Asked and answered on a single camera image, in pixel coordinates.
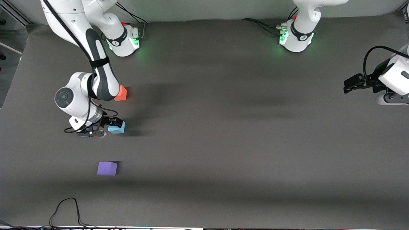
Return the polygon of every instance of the white wall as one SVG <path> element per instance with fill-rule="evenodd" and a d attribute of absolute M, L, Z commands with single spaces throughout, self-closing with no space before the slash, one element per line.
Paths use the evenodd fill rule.
<path fill-rule="evenodd" d="M 406 0 L 349 0 L 337 7 L 322 7 L 323 17 L 376 16 L 395 11 Z M 46 24 L 40 0 L 11 0 L 35 23 Z M 119 0 L 130 12 L 148 22 L 199 19 L 286 18 L 294 8 L 291 0 Z M 134 20 L 118 7 L 110 12 L 120 20 Z"/>

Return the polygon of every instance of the blue cube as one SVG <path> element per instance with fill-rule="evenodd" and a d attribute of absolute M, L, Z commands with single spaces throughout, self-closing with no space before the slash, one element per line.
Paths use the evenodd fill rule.
<path fill-rule="evenodd" d="M 108 126 L 108 132 L 110 133 L 124 133 L 125 132 L 125 122 L 122 122 L 122 126 L 119 128 L 118 126 Z"/>
<path fill-rule="evenodd" d="M 117 163 L 100 162 L 98 164 L 97 175 L 100 176 L 115 176 L 117 174 Z"/>

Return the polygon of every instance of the orange cube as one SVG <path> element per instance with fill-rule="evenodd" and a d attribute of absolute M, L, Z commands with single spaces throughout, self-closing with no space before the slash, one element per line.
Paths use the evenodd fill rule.
<path fill-rule="evenodd" d="M 125 101 L 126 100 L 126 89 L 124 86 L 119 86 L 119 93 L 118 95 L 114 98 L 115 101 Z"/>

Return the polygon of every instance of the cable connector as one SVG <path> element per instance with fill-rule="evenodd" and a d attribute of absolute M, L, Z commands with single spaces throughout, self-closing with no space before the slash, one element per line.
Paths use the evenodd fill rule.
<path fill-rule="evenodd" d="M 282 30 L 282 31 L 287 31 L 287 26 L 285 25 L 277 25 L 276 29 Z"/>

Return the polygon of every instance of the table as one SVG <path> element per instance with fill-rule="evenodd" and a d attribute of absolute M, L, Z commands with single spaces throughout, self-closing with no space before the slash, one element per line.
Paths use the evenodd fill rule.
<path fill-rule="evenodd" d="M 63 133 L 53 101 L 86 57 L 32 28 L 0 112 L 0 219 L 46 224 L 73 196 L 94 225 L 408 229 L 408 108 L 342 90 L 369 48 L 408 42 L 403 15 L 317 31 L 290 53 L 248 21 L 151 23 L 135 54 L 108 52 L 129 99 L 102 104 L 126 133 L 90 139 Z M 119 175 L 97 176 L 100 161 Z M 74 204 L 54 223 L 75 225 Z"/>

